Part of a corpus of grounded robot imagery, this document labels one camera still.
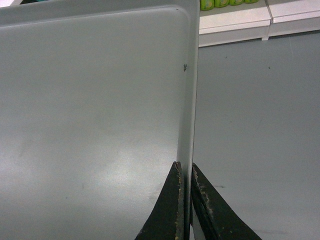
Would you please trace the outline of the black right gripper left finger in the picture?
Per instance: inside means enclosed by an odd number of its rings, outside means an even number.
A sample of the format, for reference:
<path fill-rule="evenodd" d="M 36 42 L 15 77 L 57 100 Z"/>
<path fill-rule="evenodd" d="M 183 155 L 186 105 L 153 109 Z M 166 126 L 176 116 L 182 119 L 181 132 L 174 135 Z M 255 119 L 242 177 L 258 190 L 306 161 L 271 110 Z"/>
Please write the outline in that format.
<path fill-rule="evenodd" d="M 184 238 L 185 180 L 181 163 L 169 170 L 154 208 L 135 237 L 137 240 L 182 240 Z"/>

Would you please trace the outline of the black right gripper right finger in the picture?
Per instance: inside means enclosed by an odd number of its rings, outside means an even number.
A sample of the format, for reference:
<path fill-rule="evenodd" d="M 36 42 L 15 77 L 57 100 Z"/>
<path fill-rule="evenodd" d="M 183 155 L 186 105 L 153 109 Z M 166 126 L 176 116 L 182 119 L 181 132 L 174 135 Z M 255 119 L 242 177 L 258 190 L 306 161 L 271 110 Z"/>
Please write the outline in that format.
<path fill-rule="evenodd" d="M 199 167 L 192 164 L 191 200 L 196 240 L 259 240 L 260 237 L 232 210 Z"/>

